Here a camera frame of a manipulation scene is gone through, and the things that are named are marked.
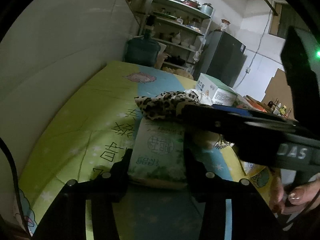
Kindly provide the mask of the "person right hand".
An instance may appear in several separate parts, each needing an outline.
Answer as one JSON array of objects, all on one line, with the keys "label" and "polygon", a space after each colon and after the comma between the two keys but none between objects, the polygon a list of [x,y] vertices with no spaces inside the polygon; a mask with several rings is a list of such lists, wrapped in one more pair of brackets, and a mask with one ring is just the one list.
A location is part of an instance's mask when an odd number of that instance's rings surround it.
[{"label": "person right hand", "polygon": [[302,212],[316,197],[319,191],[319,173],[315,179],[304,185],[295,187],[287,194],[287,200],[290,205],[285,204],[285,190],[281,181],[280,169],[272,170],[273,180],[270,187],[269,208],[278,215],[291,215],[296,212]]}]

